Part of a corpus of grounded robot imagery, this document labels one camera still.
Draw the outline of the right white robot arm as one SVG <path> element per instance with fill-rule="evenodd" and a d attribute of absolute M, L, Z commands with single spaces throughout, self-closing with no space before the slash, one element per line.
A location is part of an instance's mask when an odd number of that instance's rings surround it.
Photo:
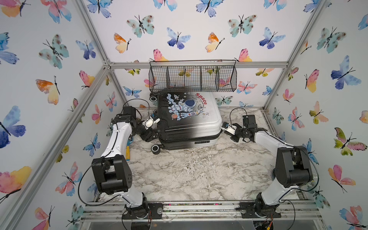
<path fill-rule="evenodd" d="M 291 190 L 299 190 L 313 179 L 307 148 L 288 144 L 270 134 L 265 128 L 258 127 L 254 115 L 245 115 L 242 120 L 242 125 L 223 122 L 221 128 L 234 142 L 249 140 L 276 155 L 273 182 L 257 195 L 253 208 L 253 212 L 260 218 L 276 217 L 276 209 L 281 199 Z"/>

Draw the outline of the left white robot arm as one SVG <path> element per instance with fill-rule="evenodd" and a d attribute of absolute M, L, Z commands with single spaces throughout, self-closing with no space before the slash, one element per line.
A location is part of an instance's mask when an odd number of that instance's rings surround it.
<path fill-rule="evenodd" d="M 139 135 L 147 141 L 157 135 L 152 126 L 160 121 L 157 115 L 150 115 L 146 121 L 138 121 L 137 109 L 123 107 L 123 112 L 112 119 L 110 141 L 100 158 L 93 159 L 92 171 L 100 193 L 115 195 L 123 200 L 127 215 L 145 219 L 150 215 L 146 196 L 133 186 L 132 171 L 126 161 L 128 140 Z"/>

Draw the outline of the black white space suitcase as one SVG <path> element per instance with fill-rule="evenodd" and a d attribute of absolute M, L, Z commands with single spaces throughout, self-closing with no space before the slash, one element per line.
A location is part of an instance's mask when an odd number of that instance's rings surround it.
<path fill-rule="evenodd" d="M 158 96 L 157 134 L 160 144 L 151 147 L 155 155 L 164 150 L 183 150 L 216 144 L 222 133 L 222 117 L 213 93 L 167 92 Z"/>

